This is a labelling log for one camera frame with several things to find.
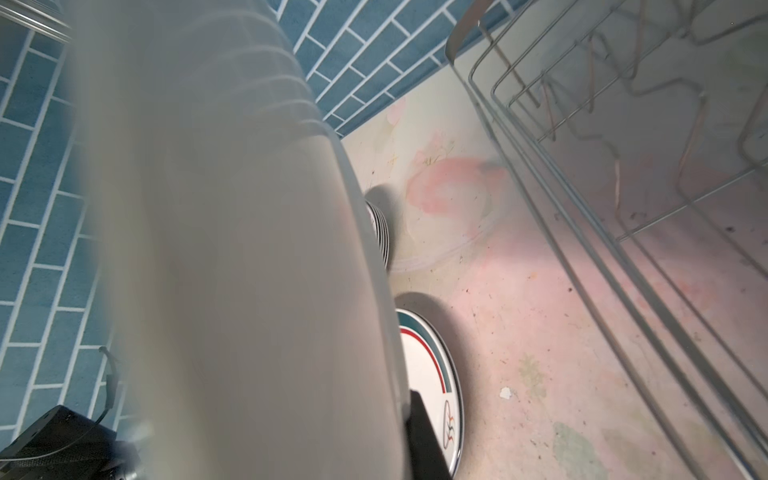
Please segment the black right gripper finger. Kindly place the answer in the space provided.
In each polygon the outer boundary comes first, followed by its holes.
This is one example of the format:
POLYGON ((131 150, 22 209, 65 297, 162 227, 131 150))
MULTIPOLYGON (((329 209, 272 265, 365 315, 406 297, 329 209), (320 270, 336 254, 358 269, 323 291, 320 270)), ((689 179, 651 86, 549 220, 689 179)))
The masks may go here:
POLYGON ((406 433, 415 480, 451 480, 451 474, 420 394, 410 391, 406 433))

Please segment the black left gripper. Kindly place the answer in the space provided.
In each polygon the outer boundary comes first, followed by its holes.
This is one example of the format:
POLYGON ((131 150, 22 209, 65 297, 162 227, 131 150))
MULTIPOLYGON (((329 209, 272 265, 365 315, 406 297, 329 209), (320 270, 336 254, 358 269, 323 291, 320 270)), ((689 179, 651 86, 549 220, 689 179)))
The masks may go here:
POLYGON ((57 405, 1 451, 3 479, 139 479, 136 447, 102 422, 57 405))

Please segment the green striped rim plate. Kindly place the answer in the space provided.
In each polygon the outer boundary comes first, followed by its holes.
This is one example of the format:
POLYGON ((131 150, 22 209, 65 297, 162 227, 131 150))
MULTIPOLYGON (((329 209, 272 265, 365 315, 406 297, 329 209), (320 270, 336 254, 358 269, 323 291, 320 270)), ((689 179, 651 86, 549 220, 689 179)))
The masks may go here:
POLYGON ((409 387, 418 392, 449 475, 454 477, 464 446, 464 398, 450 350, 423 316, 396 310, 409 387))

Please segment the metal wire dish rack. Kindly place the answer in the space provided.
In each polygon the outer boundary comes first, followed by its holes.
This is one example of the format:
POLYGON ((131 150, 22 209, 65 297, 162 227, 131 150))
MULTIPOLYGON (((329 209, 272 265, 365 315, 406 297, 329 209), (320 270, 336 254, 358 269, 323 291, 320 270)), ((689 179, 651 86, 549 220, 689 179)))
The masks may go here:
POLYGON ((606 468, 767 475, 767 5, 463 1, 445 55, 647 427, 606 468))

